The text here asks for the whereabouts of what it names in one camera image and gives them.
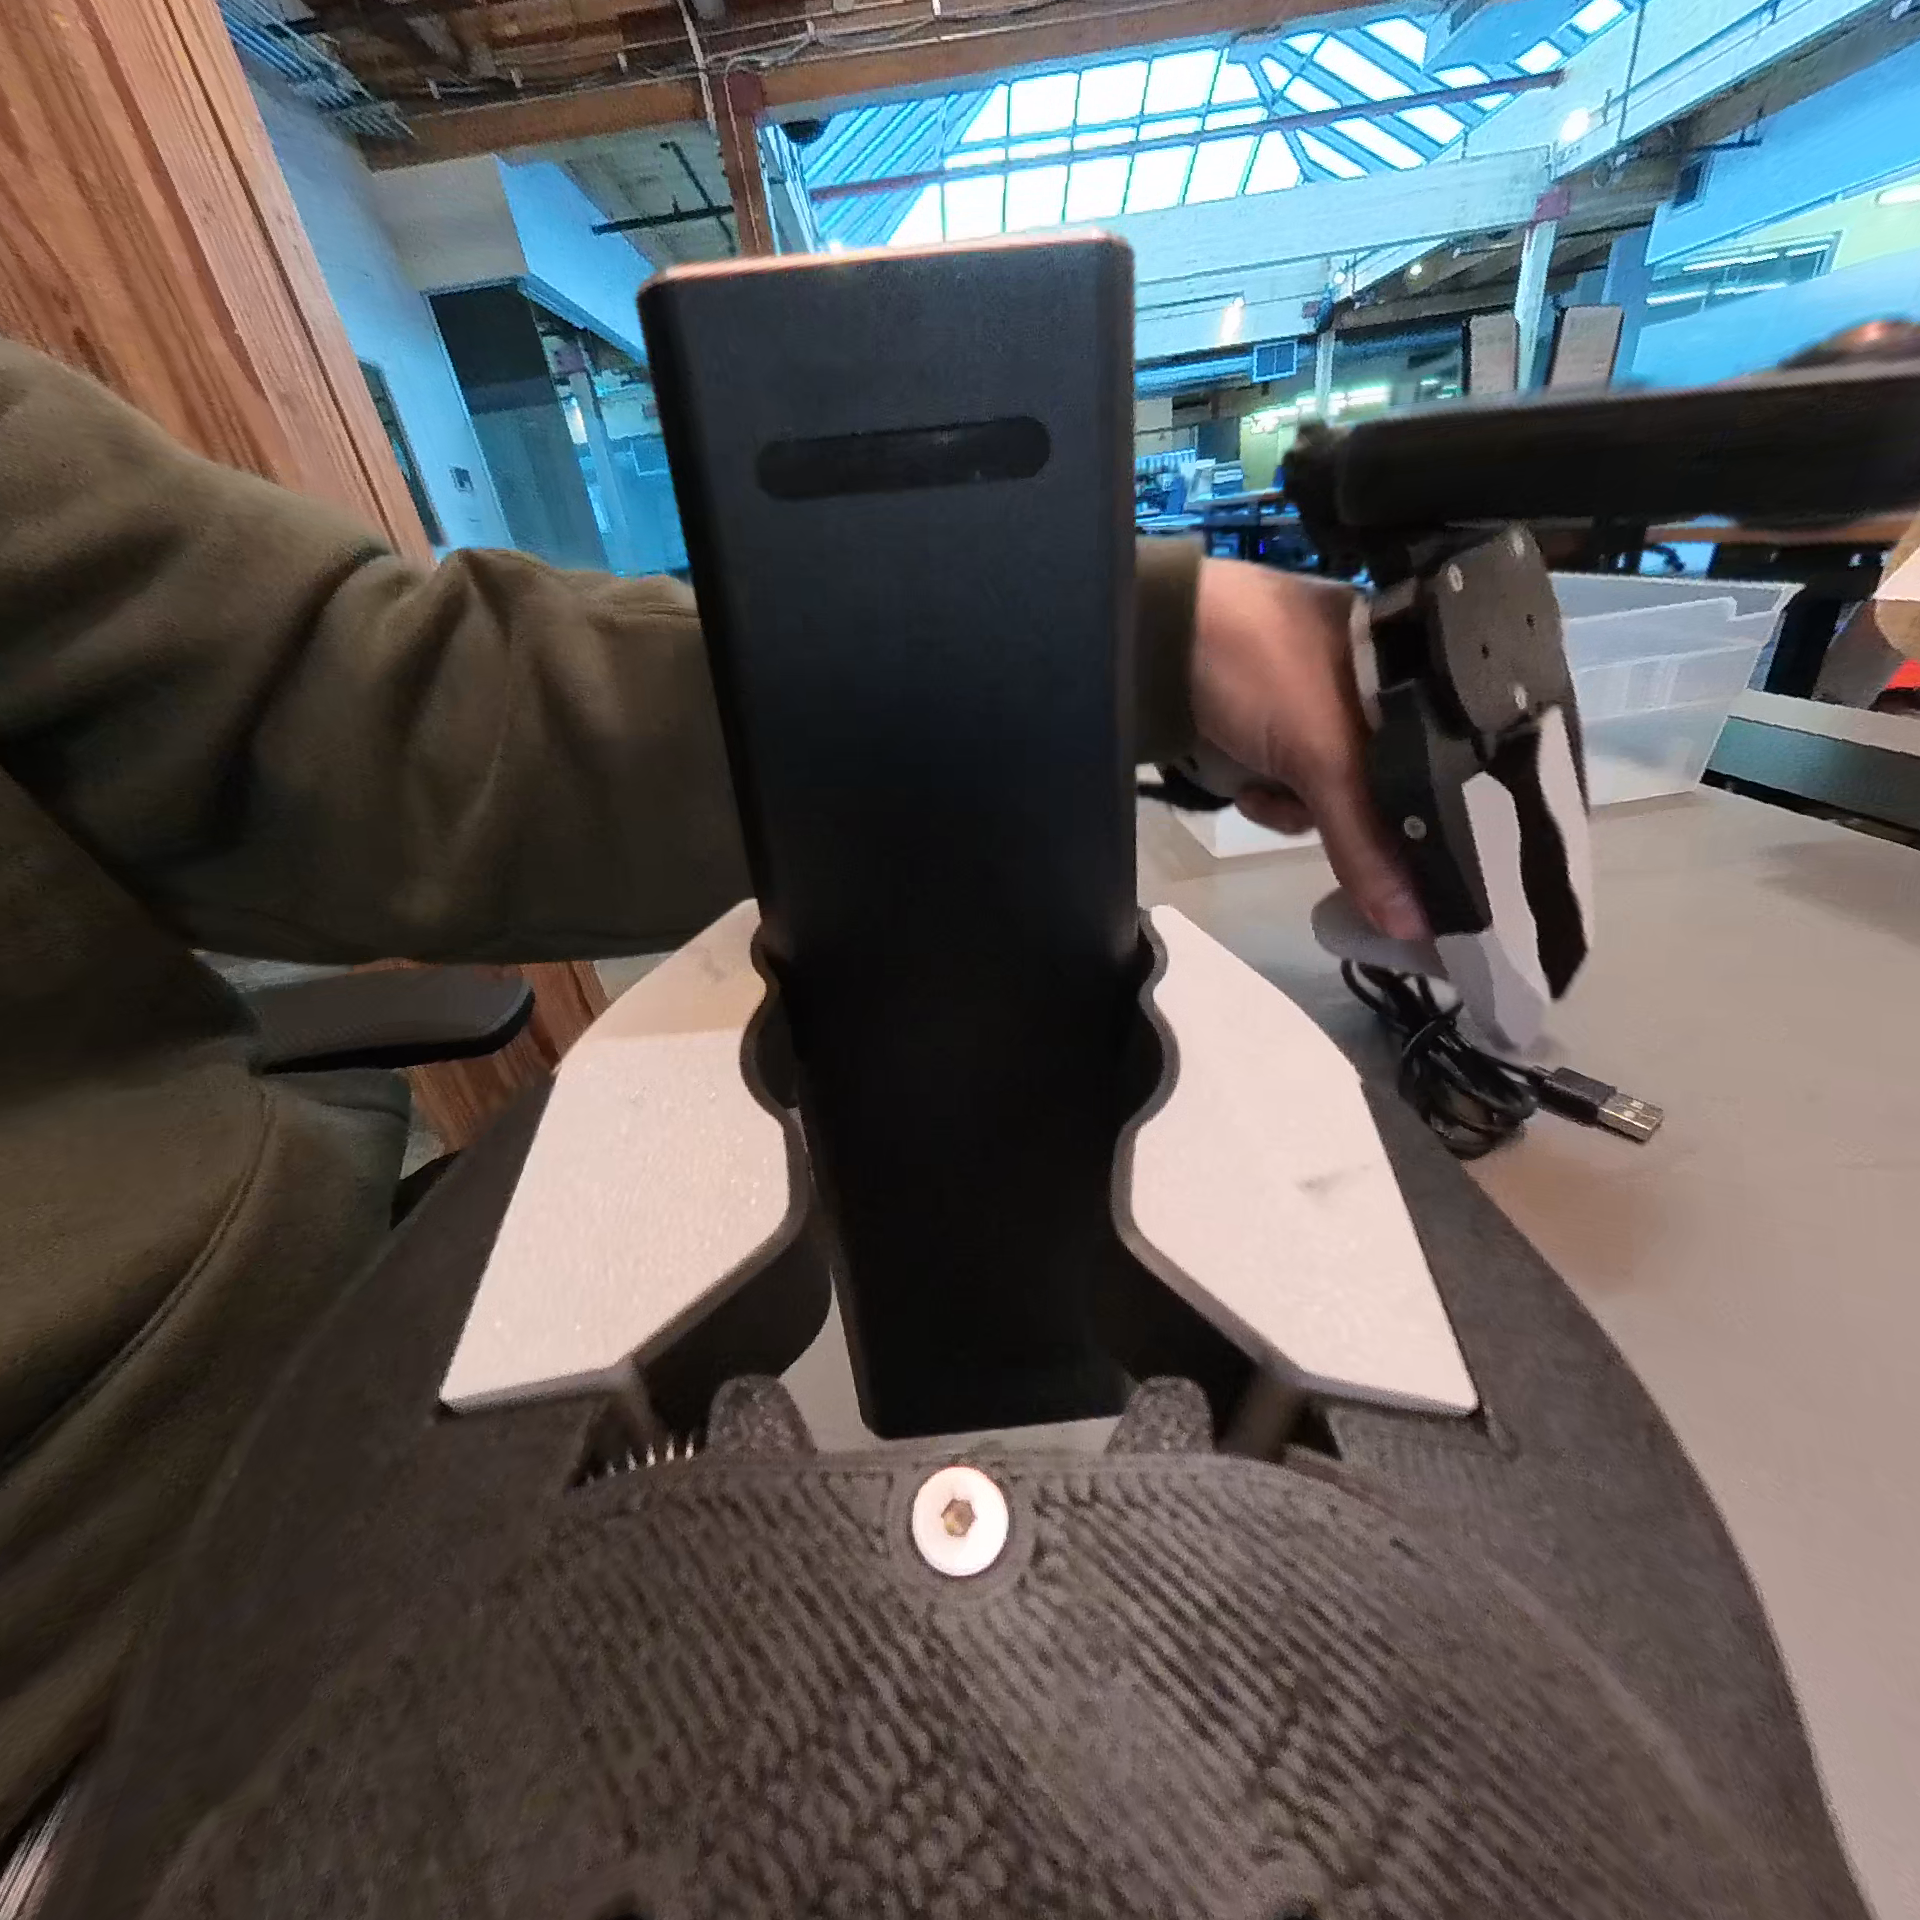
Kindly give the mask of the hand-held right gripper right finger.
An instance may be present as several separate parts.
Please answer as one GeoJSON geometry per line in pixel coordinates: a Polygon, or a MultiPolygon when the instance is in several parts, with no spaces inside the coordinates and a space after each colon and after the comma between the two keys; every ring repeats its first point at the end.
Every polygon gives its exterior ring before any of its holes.
{"type": "Polygon", "coordinates": [[[1179,910],[1140,931],[1158,1076],[1121,1128],[1121,1241],[1285,1382],[1469,1420],[1482,1397],[1351,1059],[1179,910]]]}

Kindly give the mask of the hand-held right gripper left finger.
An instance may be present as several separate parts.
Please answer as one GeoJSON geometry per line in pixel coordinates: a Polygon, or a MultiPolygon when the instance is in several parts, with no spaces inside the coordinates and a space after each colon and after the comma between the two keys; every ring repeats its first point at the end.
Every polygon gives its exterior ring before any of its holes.
{"type": "Polygon", "coordinates": [[[644,1387],[703,1413],[825,1330],[778,992],[735,902],[611,1002],[558,1067],[439,1387],[451,1413],[644,1387]]]}

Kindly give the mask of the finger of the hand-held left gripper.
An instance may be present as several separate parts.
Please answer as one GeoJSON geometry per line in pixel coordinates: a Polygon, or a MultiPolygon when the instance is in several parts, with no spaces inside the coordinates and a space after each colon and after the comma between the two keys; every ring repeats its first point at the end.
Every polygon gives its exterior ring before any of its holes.
{"type": "Polygon", "coordinates": [[[1441,933],[1431,945],[1474,1037],[1501,1053],[1534,1053],[1546,1037],[1551,995],[1532,915],[1441,933]]]}
{"type": "Polygon", "coordinates": [[[1474,778],[1474,848],[1494,978],[1561,1002],[1593,950],[1593,837],[1577,723],[1563,705],[1474,778]]]}

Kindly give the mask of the person's olive sweater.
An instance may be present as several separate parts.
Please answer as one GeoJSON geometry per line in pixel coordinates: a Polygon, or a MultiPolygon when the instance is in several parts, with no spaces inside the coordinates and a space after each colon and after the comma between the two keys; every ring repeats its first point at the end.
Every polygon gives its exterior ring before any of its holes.
{"type": "Polygon", "coordinates": [[[473,620],[325,508],[4,345],[4,1840],[110,1717],[269,1364],[367,1260],[391,1076],[261,1072],[198,950],[426,948],[473,620]]]}

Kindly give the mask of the clear plastic bin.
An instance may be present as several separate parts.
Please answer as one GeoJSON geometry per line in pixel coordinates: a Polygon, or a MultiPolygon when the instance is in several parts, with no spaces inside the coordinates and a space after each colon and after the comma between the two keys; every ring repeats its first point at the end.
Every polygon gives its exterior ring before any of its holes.
{"type": "Polygon", "coordinates": [[[1551,577],[1598,810],[1686,795],[1797,584],[1551,577]]]}

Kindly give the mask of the person's left hand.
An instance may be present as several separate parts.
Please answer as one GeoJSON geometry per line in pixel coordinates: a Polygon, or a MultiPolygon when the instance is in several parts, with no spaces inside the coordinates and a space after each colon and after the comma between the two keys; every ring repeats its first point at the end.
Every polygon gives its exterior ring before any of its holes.
{"type": "Polygon", "coordinates": [[[1244,771],[1237,808],[1271,832],[1316,832],[1357,913],[1417,945],[1429,925],[1364,778],[1355,605],[1345,584],[1202,560],[1191,716],[1204,747],[1244,771]]]}

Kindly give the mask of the black power bank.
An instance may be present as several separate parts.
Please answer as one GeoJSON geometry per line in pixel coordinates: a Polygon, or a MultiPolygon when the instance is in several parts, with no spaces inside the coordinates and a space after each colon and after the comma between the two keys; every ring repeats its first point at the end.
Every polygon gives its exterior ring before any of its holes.
{"type": "Polygon", "coordinates": [[[1102,233],[653,278],[735,810],[866,1425],[1121,1409],[1134,260],[1102,233]]]}

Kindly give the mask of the wooden pillar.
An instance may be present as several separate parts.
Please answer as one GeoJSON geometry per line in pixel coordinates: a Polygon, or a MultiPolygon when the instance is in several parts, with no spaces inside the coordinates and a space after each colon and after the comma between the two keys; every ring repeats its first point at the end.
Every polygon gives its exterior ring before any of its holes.
{"type": "Polygon", "coordinates": [[[218,37],[210,4],[4,4],[4,345],[437,570],[342,512],[370,401],[218,37]]]}

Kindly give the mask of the person's left forearm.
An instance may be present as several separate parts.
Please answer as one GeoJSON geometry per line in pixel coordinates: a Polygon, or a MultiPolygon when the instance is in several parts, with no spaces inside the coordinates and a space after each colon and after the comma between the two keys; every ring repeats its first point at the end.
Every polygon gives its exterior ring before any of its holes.
{"type": "Polygon", "coordinates": [[[249,709],[145,854],[204,945],[606,957],[757,894],[691,589],[322,528],[276,528],[249,709]]]}

